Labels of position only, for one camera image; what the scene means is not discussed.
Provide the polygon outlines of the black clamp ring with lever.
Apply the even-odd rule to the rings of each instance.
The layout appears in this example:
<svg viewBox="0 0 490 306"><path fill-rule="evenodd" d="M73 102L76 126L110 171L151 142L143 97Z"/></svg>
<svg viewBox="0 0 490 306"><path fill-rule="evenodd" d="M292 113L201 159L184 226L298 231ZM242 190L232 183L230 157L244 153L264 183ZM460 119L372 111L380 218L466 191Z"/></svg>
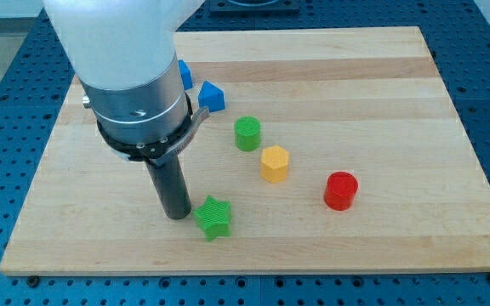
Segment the black clamp ring with lever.
<svg viewBox="0 0 490 306"><path fill-rule="evenodd" d="M192 111L191 99L186 93L186 103L189 115L183 123L169 136L165 136L157 142L148 144L126 144L110 136L101 123L97 122L97 128L103 140L126 162L149 162L155 167L161 167L177 157L192 141L199 126L209 117L207 106L200 107L196 112Z"/></svg>

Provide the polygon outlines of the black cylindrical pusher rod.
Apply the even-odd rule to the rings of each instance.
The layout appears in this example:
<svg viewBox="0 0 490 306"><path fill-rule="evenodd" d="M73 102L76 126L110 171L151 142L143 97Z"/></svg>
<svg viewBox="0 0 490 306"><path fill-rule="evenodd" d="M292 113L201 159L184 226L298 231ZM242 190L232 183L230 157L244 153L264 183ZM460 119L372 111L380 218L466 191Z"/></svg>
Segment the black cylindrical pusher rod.
<svg viewBox="0 0 490 306"><path fill-rule="evenodd" d="M187 217L191 212L191 200L179 158L174 156L158 166L149 160L146 166L166 216L174 220Z"/></svg>

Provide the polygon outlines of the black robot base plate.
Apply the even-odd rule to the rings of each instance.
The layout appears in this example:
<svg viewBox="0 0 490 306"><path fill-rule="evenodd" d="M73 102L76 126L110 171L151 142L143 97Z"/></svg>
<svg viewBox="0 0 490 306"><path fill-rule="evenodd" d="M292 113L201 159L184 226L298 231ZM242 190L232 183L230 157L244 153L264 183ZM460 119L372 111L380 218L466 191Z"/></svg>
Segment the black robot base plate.
<svg viewBox="0 0 490 306"><path fill-rule="evenodd" d="M207 0L212 14L298 13L300 0Z"/></svg>

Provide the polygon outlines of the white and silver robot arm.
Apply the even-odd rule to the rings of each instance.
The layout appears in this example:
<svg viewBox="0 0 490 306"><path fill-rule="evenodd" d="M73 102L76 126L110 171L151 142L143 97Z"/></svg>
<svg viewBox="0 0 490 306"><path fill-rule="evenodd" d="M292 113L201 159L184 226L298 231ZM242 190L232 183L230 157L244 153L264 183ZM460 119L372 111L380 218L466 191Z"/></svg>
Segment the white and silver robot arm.
<svg viewBox="0 0 490 306"><path fill-rule="evenodd" d="M144 162L165 214L182 219L191 200L179 153L209 116L193 110L174 33L200 0L44 0L105 142Z"/></svg>

